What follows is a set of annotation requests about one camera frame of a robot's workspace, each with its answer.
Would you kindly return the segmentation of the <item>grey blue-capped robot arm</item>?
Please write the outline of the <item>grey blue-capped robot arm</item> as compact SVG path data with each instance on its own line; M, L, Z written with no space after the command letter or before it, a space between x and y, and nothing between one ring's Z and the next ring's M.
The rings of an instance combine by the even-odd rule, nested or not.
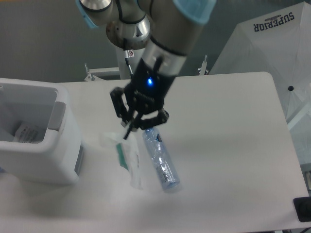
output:
M78 0L86 23L116 23L125 49L142 43L144 52L125 87L111 93L116 115L128 131L167 122L164 99L196 44L214 0Z

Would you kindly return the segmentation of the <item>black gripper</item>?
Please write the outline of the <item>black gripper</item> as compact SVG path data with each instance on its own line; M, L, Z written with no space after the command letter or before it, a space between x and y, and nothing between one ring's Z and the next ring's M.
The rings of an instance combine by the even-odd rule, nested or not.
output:
M157 58L155 66L150 68L141 59L130 83L124 88L115 87L110 92L116 115L127 127L123 139L127 139L131 131L146 130L167 122L169 113L163 108L164 99L175 76L160 74L163 60L162 57ZM143 114L157 110L157 116L142 119Z

